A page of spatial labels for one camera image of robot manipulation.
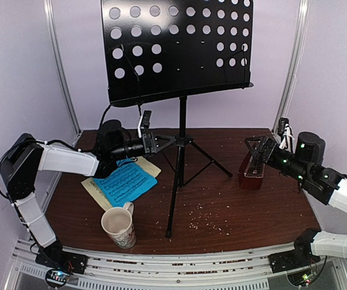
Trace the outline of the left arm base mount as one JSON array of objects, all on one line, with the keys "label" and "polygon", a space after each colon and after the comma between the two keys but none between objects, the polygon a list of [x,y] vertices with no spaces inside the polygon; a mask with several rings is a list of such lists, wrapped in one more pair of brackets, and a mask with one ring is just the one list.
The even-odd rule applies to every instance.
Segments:
[{"label": "left arm base mount", "polygon": [[88,257],[66,251],[39,249],[35,262],[48,267],[45,273],[46,284],[54,289],[65,286],[74,274],[84,274]]}]

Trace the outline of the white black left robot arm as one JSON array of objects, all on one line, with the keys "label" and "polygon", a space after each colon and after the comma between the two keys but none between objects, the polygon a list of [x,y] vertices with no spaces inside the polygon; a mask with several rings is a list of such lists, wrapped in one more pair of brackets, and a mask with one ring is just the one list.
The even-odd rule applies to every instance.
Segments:
[{"label": "white black left robot arm", "polygon": [[155,135],[149,131],[127,140],[125,132],[120,121],[105,121],[90,150],[76,149],[61,140],[39,141],[24,133],[1,156],[0,181],[6,188],[3,197],[15,208],[43,258],[53,268],[63,267],[67,256],[37,203],[34,186],[37,173],[51,171],[107,178],[117,169],[118,161],[156,154],[176,141],[172,135]]}]

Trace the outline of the red wooden metronome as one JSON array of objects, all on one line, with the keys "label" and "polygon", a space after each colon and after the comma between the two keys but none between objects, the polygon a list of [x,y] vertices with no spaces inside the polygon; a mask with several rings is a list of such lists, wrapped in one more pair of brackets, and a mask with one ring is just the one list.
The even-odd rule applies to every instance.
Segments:
[{"label": "red wooden metronome", "polygon": [[238,169],[238,183],[242,190],[259,190],[263,183],[265,164],[252,157],[250,152],[245,155]]}]

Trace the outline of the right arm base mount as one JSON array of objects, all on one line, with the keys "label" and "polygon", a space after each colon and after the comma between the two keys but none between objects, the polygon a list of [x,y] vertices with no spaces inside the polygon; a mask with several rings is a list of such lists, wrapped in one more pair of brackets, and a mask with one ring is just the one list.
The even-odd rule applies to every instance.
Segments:
[{"label": "right arm base mount", "polygon": [[286,272],[288,282],[301,289],[310,286],[321,275],[318,270],[319,256],[309,251],[293,249],[269,255],[272,273]]}]

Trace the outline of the black music stand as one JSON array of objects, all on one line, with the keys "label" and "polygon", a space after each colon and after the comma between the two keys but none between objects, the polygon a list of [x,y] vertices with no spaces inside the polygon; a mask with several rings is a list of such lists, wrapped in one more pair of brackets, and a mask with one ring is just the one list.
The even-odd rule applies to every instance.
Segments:
[{"label": "black music stand", "polygon": [[251,86],[252,1],[102,1],[107,93],[114,108],[179,99],[173,190],[187,185],[191,95]]}]

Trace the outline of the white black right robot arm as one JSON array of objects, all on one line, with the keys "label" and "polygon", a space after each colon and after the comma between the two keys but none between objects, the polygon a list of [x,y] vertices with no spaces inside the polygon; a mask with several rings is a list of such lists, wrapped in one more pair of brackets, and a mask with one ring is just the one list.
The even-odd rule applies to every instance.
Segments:
[{"label": "white black right robot arm", "polygon": [[[295,179],[302,190],[322,204],[347,214],[347,175],[322,165],[325,141],[318,135],[301,132],[293,153],[265,136],[249,137],[244,142],[255,160]],[[300,267],[320,256],[347,259],[347,235],[305,230],[295,240],[289,260]]]}]

